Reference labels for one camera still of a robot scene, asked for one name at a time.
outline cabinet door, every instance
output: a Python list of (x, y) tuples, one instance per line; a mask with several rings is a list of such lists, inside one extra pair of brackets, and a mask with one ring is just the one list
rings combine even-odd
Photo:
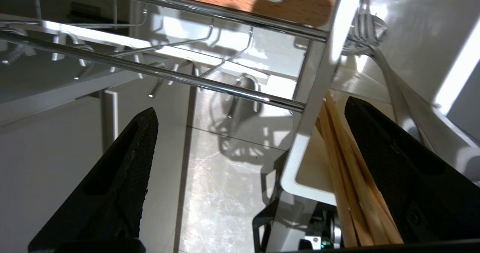
[(100, 101), (85, 97), (0, 127), (0, 247), (27, 252), (102, 155)]

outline wooden chopstick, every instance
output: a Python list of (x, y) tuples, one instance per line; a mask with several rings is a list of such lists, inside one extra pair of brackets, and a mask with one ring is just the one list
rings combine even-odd
[(365, 162), (365, 159), (363, 158), (360, 149), (357, 147), (357, 144), (355, 144), (355, 142), (351, 138), (350, 144), (353, 148), (353, 153), (355, 154), (355, 158), (357, 159), (360, 171), (362, 172), (365, 182), (367, 183), (370, 196), (372, 197), (374, 204), (379, 210), (379, 216), (382, 219), (382, 224), (385, 228), (389, 241), (394, 244), (403, 244), (403, 239), (398, 232), (390, 210), (387, 207), (384, 197), (378, 189), (377, 184), (375, 184), (375, 180), (368, 169), (367, 163)]
[(348, 140), (349, 136), (346, 135), (340, 116), (336, 110), (335, 103), (333, 102), (333, 98), (329, 93), (326, 95), (326, 111), (332, 120), (331, 124), (335, 130), (334, 133), (332, 133), (338, 138), (338, 142), (343, 152), (343, 156), (345, 157), (345, 162), (352, 178), (353, 185), (355, 186), (358, 198), (363, 207), (363, 212), (365, 214), (365, 218), (367, 219), (367, 225), (372, 233), (373, 241), (375, 245), (389, 244), (389, 239), (385, 233), (384, 226), (379, 215), (379, 210), (375, 206), (373, 200), (370, 198), (367, 184), (363, 179), (357, 159), (353, 153), (353, 148)]
[[(328, 116), (329, 115), (327, 114), (326, 106), (324, 105), (319, 114), (319, 126), (321, 126), (324, 139), (331, 140), (333, 139), (334, 132), (332, 132)], [(344, 183), (342, 180), (335, 147), (333, 142), (329, 141), (325, 142), (325, 147), (330, 159), (329, 170), (335, 193), (338, 217), (342, 222), (343, 244), (345, 247), (356, 247), (358, 246), (357, 237), (355, 236), (355, 228), (353, 226), (352, 216), (348, 210), (348, 199), (343, 186)]]
[[(321, 123), (319, 118), (317, 118), (315, 127), (317, 127), (317, 130), (319, 131), (320, 135), (322, 135)], [(343, 185), (345, 187), (346, 198), (350, 206), (350, 212), (352, 215), (353, 225), (355, 227), (355, 233), (357, 233), (358, 241), (360, 242), (361, 246), (373, 246), (374, 240), (372, 238), (372, 234), (370, 233), (370, 230), (368, 229), (367, 221), (360, 207), (358, 196), (355, 193), (355, 190), (353, 189), (353, 184), (350, 178), (350, 174), (348, 173), (347, 166), (345, 165), (345, 159), (341, 155), (340, 144), (338, 143), (338, 140), (336, 140), (336, 138), (332, 138), (332, 139), (324, 138), (324, 141), (331, 142), (331, 144), (329, 145), (333, 146), (336, 152), (336, 158), (340, 166), (340, 172), (342, 175)]]

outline floor tile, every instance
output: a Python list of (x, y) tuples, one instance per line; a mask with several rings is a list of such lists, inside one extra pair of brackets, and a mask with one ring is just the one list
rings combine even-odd
[(275, 176), (267, 174), (281, 154), (193, 129), (178, 250), (253, 252), (252, 219), (268, 202)]
[[(217, 72), (209, 79), (226, 84), (235, 83), (233, 75)], [(253, 89), (253, 81), (242, 82), (243, 87)], [(262, 92), (291, 98), (295, 82), (271, 76), (267, 85), (262, 86)], [(256, 144), (288, 150), (292, 141), (293, 117), (283, 108), (255, 104), (246, 99), (238, 101), (232, 119), (227, 119), (232, 106), (233, 96), (209, 90), (199, 92), (197, 89), (195, 101), (194, 128), (215, 132)]]

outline chrome rack rail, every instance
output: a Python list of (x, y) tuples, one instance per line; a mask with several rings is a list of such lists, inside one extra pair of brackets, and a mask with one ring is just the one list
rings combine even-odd
[(10, 43), (15, 43), (17, 45), (30, 46), (48, 52), (70, 55), (78, 59), (106, 63), (108, 65), (112, 65), (124, 70), (130, 70), (153, 77), (172, 80), (175, 82), (180, 82), (182, 84), (188, 84), (216, 92), (231, 94), (232, 96), (238, 96), (240, 98), (258, 101), (264, 104), (277, 106), (280, 108), (286, 108), (295, 112), (303, 112), (305, 108), (304, 103), (296, 102), (291, 99), (286, 99), (279, 96), (271, 96), (269, 94), (252, 91), (231, 84), (223, 84), (221, 82), (204, 79), (201, 77), (186, 75), (172, 70), (132, 62), (122, 58), (95, 53), (84, 49), (78, 49), (75, 47), (51, 43), (49, 41), (36, 39), (29, 36), (20, 36), (7, 31), (0, 31), (0, 39)]
[(185, 12), (195, 13), (203, 16), (233, 21), (239, 24), (246, 24), (253, 27), (259, 27), (266, 30), (277, 31), (280, 33), (300, 36), (314, 41), (325, 42), (329, 37), (329, 32), (319, 29), (296, 24), (290, 21), (258, 16), (240, 10), (226, 9), (193, 0), (136, 0), (157, 6), (169, 7)]

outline marble floor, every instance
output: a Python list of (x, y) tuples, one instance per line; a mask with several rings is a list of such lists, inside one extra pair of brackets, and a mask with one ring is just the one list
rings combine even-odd
[(195, 128), (191, 134), (175, 249), (253, 252), (252, 219), (269, 201), (273, 164), (284, 151)]

